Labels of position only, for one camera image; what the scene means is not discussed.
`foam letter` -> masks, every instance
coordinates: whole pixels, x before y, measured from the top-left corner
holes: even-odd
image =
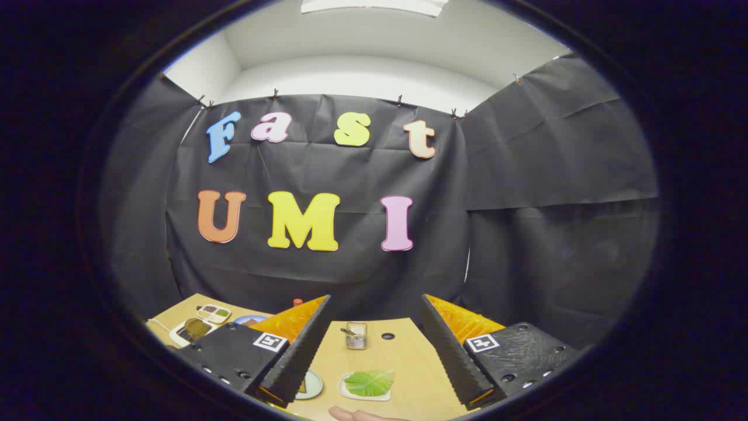
[[[252,139],[254,140],[268,140],[273,143],[278,143],[286,140],[288,137],[288,126],[291,124],[291,114],[286,112],[271,112],[265,114],[260,123],[252,129]]]
[[[408,208],[413,199],[405,196],[387,196],[380,202],[387,211],[387,237],[381,243],[385,252],[404,252],[413,248],[408,238]]]
[[[217,229],[213,225],[213,211],[215,202],[221,198],[221,194],[215,190],[203,190],[197,194],[197,200],[200,207],[197,209],[197,229],[200,235],[213,243],[228,243],[236,237],[239,230],[239,211],[240,205],[247,198],[247,195],[241,192],[226,193],[226,201],[229,202],[229,209],[226,216],[226,226],[223,229]]]
[[[426,145],[426,136],[433,136],[434,129],[426,127],[425,121],[416,120],[412,123],[406,124],[402,128],[410,133],[408,143],[413,155],[426,159],[433,157],[436,154],[436,149]]]
[[[337,119],[339,127],[333,133],[338,145],[361,146],[369,141],[367,127],[372,123],[368,115],[359,112],[345,112]]]
[[[205,133],[210,136],[210,155],[208,156],[208,163],[214,163],[220,157],[223,157],[228,151],[230,146],[226,145],[225,142],[230,141],[233,138],[233,124],[242,117],[238,111],[232,112],[228,116],[224,117],[218,123],[208,127]]]
[[[291,243],[286,238],[288,228],[297,249],[304,245],[309,231],[312,231],[312,238],[307,247],[323,252],[337,250],[337,241],[333,235],[333,218],[340,197],[332,193],[320,193],[314,196],[303,215],[292,193],[273,192],[268,196],[268,200],[273,204],[273,233],[268,239],[270,247],[287,249],[290,246]]]

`lettuce leaf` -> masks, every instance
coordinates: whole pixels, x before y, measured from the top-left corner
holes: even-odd
[[[392,370],[355,372],[346,379],[346,389],[356,396],[381,396],[392,386]]]

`white ceiling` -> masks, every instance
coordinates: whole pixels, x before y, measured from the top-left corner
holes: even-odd
[[[280,0],[224,30],[242,69],[318,55],[416,61],[503,88],[568,49],[480,0],[450,0],[437,18],[388,9],[301,14]]]

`letter s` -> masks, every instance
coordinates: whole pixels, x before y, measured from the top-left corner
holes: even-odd
[[[369,141],[367,127],[372,123],[368,115],[360,112],[345,112],[337,119],[338,129],[333,136],[338,145],[361,146]]]

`ceiling light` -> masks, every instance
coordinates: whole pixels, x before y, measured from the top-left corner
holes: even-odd
[[[379,7],[437,17],[449,0],[301,0],[301,13],[346,7]]]

